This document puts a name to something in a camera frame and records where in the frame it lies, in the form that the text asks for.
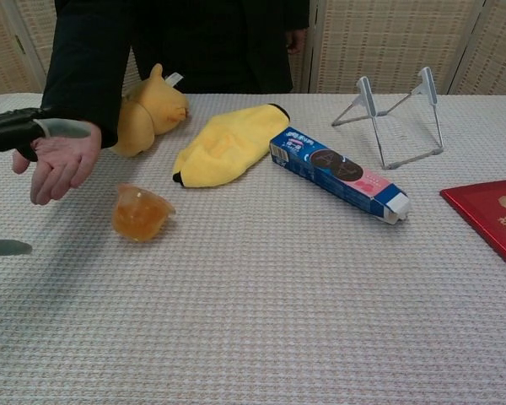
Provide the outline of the person's left hand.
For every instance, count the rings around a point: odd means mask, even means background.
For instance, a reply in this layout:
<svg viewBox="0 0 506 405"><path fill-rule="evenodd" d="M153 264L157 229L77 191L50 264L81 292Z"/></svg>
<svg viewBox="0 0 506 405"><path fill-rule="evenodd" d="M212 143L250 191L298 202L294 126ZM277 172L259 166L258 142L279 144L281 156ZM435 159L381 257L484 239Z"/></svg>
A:
<svg viewBox="0 0 506 405"><path fill-rule="evenodd" d="M304 49L307 30L299 29L286 32L287 52L289 55L298 54Z"/></svg>

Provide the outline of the robot left five-finger hand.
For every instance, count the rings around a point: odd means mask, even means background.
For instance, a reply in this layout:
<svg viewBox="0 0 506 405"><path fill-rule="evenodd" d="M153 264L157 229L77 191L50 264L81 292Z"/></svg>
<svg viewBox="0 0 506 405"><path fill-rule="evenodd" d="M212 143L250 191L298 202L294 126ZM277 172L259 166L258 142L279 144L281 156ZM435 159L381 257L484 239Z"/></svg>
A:
<svg viewBox="0 0 506 405"><path fill-rule="evenodd" d="M12 170L20 174L38 160L31 148L36 139L85 138L90 135L87 122L44 108L5 111L0 113L0 153L14 151Z"/></svg>

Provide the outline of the person's right hand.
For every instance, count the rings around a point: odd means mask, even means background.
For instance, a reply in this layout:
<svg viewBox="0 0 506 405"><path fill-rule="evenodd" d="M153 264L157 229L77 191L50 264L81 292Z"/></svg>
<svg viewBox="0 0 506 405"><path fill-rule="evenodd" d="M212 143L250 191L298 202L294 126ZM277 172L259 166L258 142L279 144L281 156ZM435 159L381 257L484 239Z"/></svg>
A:
<svg viewBox="0 0 506 405"><path fill-rule="evenodd" d="M31 179L30 201L46 205L81 186L92 173L101 150L101 131L87 122L85 138L38 138L31 148L38 160Z"/></svg>

